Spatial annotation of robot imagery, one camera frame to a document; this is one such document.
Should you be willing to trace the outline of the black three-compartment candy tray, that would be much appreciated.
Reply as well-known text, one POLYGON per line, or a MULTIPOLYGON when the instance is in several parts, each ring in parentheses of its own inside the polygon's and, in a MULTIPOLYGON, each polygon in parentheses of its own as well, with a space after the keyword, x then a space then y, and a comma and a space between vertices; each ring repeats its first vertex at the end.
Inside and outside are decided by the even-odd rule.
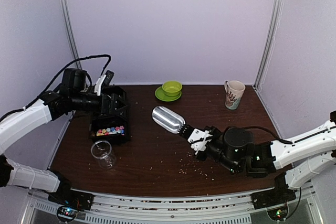
MULTIPOLYGON (((108 86, 104 94, 117 94, 128 102, 127 93, 120 86, 108 86)), ((130 140, 129 107, 123 115, 93 113, 90 118, 89 139, 93 142, 106 140, 111 145, 120 145, 130 140)))

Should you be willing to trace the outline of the clear plastic jar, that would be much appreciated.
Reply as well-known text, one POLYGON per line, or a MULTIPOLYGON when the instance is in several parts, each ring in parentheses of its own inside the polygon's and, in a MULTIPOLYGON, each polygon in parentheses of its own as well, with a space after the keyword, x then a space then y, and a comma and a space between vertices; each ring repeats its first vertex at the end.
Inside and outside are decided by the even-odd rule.
POLYGON ((116 156, 108 141, 97 141, 91 146, 91 155, 103 169, 113 169, 116 164, 116 156))

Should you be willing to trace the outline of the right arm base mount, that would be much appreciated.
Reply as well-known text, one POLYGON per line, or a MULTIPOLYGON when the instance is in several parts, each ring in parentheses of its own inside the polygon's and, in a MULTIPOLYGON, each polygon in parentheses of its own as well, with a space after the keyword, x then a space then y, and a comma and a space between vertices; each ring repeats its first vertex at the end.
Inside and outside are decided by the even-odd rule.
POLYGON ((252 193, 250 195, 254 209, 267 208, 268 217, 273 221, 285 221, 290 218, 288 202, 296 199, 296 190, 289 189, 285 178, 286 173, 281 173, 275 178, 273 189, 252 193))

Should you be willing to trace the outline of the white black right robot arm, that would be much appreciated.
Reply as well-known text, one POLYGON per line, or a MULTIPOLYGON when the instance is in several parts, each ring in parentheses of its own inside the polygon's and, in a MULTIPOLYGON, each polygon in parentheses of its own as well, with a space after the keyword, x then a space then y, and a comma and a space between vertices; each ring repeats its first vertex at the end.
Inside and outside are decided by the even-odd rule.
POLYGON ((212 158, 231 174, 245 172, 263 178, 287 165, 303 162, 276 179, 278 185, 269 192, 272 203, 279 204, 289 190, 299 189, 306 181, 335 164, 335 112, 321 126, 281 140, 255 144, 251 127, 228 127, 220 132, 215 127, 199 130, 183 124, 179 135, 186 139, 199 160, 212 158))

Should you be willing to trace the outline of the silver metal scoop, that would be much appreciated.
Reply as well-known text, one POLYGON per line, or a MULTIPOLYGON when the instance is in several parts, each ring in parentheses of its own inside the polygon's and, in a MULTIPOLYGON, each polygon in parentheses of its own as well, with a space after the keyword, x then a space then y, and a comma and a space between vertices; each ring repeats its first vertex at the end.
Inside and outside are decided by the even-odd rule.
POLYGON ((156 106, 152 110, 152 119, 156 124, 173 134, 179 134, 186 124, 182 116, 164 106, 156 106))

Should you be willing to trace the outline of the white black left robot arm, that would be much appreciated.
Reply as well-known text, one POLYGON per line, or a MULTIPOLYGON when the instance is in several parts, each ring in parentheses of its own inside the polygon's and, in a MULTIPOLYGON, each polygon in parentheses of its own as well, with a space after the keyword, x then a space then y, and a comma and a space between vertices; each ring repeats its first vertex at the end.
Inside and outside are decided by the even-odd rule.
POLYGON ((110 85, 114 73, 102 74, 96 84, 85 70, 66 68, 60 85, 42 92, 35 102, 1 120, 1 186, 9 185, 54 193, 64 205, 71 205, 75 192, 67 187, 66 179, 49 170, 19 164, 5 157, 6 150, 23 136, 41 125, 72 112, 92 113, 95 119, 123 116, 128 107, 127 96, 119 86, 110 85))

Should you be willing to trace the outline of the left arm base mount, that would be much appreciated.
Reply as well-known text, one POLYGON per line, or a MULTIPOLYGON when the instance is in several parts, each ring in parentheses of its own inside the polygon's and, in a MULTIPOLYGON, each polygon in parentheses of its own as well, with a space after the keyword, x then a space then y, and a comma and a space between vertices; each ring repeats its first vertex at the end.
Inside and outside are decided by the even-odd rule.
POLYGON ((48 200, 61 204, 56 211, 56 217, 61 223, 70 223, 74 221, 78 213, 91 209, 94 195, 73 190, 71 182, 66 177, 58 172, 53 173, 60 180, 60 184, 56 192, 47 192, 48 200))

